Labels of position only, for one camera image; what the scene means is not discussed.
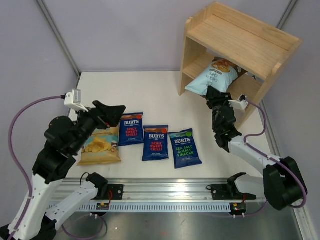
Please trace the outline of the light blue cassava chips bag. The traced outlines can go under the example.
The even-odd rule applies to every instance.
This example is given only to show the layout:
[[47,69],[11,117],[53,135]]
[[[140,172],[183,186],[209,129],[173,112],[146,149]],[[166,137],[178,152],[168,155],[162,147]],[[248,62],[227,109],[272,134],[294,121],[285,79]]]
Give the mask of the light blue cassava chips bag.
[[200,96],[206,96],[212,87],[220,93],[226,93],[229,86],[245,71],[235,63],[221,57],[215,57],[211,64],[185,90]]

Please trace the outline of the blue spicy chilli bag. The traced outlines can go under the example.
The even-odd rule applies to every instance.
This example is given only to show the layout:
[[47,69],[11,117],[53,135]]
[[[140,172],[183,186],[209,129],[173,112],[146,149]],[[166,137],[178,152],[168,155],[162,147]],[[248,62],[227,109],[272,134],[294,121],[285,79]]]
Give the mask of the blue spicy chilli bag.
[[144,142],[143,112],[124,113],[119,122],[120,147],[142,144]]
[[145,125],[142,161],[169,159],[168,125]]

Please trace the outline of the tan salt vinegar chips bag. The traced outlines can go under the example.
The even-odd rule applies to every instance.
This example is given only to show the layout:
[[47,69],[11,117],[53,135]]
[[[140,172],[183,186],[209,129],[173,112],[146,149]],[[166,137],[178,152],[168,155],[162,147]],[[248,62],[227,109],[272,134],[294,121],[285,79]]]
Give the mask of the tan salt vinegar chips bag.
[[79,166],[121,162],[119,154],[119,127],[96,129],[85,142]]

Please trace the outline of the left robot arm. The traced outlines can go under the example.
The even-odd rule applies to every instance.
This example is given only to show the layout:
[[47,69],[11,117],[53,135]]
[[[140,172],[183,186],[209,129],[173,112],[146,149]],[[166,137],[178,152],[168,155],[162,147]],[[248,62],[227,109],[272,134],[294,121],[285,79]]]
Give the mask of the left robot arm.
[[97,129],[117,127],[126,109],[124,105],[107,106],[97,100],[93,105],[78,111],[76,121],[60,116],[50,122],[44,134],[44,149],[32,168],[31,188],[11,224],[1,227],[2,240],[52,240],[80,206],[111,195],[108,180],[94,172],[71,195],[48,209],[85,142]]

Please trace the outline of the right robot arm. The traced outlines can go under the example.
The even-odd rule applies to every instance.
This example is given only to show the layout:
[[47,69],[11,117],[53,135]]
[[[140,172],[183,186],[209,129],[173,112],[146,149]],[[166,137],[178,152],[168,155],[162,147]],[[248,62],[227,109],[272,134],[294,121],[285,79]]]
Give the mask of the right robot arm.
[[289,156],[281,158],[266,153],[249,141],[249,138],[263,135],[267,125],[263,125],[262,132],[247,135],[242,135],[235,126],[234,109],[244,109],[247,106],[260,109],[260,106],[245,95],[233,100],[230,93],[219,92],[212,86],[208,87],[205,99],[212,111],[212,130],[217,145],[243,159],[262,174],[260,189],[267,202],[278,211],[286,207],[304,207],[308,189],[297,162]]

